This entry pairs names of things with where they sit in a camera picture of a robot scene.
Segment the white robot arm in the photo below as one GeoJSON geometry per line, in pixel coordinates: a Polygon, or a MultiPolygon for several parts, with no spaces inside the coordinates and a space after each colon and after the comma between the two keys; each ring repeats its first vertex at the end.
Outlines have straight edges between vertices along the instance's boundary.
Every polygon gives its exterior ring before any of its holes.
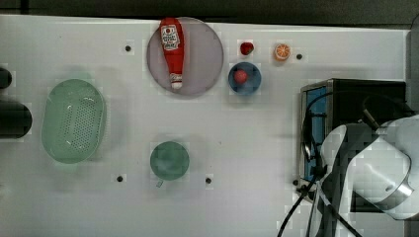
{"type": "Polygon", "coordinates": [[[365,237],[354,228],[354,194],[395,220],[418,219],[418,118],[372,129],[343,124],[320,150],[326,174],[316,191],[306,237],[365,237]]]}

